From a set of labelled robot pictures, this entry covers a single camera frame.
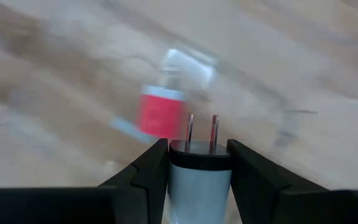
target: wooden floor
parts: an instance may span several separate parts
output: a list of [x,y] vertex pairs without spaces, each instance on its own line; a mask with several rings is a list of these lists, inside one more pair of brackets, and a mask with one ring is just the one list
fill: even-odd
[[[93,186],[119,172],[152,141],[112,124],[135,122],[142,85],[183,49],[216,68],[207,85],[181,83],[196,139],[218,114],[221,144],[235,138],[325,187],[358,189],[357,41],[311,38],[253,1],[167,2],[38,12],[0,0],[0,187]],[[228,213],[236,223],[232,196]]]

